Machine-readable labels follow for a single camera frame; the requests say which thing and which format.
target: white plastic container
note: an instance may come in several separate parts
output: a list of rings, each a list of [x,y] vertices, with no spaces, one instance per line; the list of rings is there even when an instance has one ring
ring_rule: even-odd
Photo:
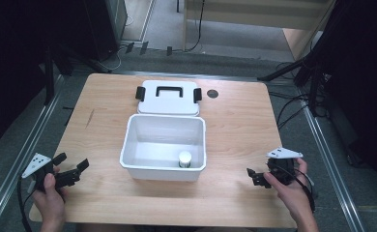
[[[158,82],[161,86],[181,84],[176,81]],[[167,104],[165,98],[174,98],[169,93],[164,96],[159,98],[163,104]],[[179,156],[182,153],[191,154],[189,167],[180,166]],[[133,178],[196,181],[206,167],[206,160],[206,123],[202,118],[141,113],[129,118],[120,163]]]

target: black handle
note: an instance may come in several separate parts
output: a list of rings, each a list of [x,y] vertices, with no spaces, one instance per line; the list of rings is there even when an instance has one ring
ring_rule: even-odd
[[[159,96],[161,90],[168,90],[168,91],[179,91],[180,98],[183,97],[183,88],[182,87],[171,87],[171,86],[159,86],[156,90],[156,97]]]

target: person's left hand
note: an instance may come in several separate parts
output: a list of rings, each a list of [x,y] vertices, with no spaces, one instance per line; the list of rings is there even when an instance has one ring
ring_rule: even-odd
[[[55,177],[48,173],[43,181],[44,192],[35,190],[33,193],[35,205],[42,215],[41,231],[61,231],[66,221],[65,202],[56,191],[55,184]]]

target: white lid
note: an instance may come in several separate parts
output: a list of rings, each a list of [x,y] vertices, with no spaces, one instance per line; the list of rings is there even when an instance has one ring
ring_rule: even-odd
[[[141,114],[197,116],[200,107],[194,98],[197,84],[192,81],[145,80],[143,101],[138,104]]]

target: hand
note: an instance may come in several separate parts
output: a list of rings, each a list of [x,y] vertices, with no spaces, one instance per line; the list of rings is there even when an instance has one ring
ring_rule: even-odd
[[[300,172],[297,171],[296,176],[304,185],[306,185],[306,178],[302,173],[306,173],[307,164],[300,158],[297,158],[296,162],[300,165]],[[285,186],[269,172],[264,173],[264,178],[278,191],[278,197],[284,202],[285,206],[290,211],[293,220],[297,222],[299,232],[319,231],[309,206],[308,197],[300,184],[293,181],[290,185]]]
[[[55,189],[55,177],[48,173],[44,177],[44,191],[35,190],[33,198],[35,205],[42,215],[42,232],[62,231],[66,221],[65,203],[62,196]]]

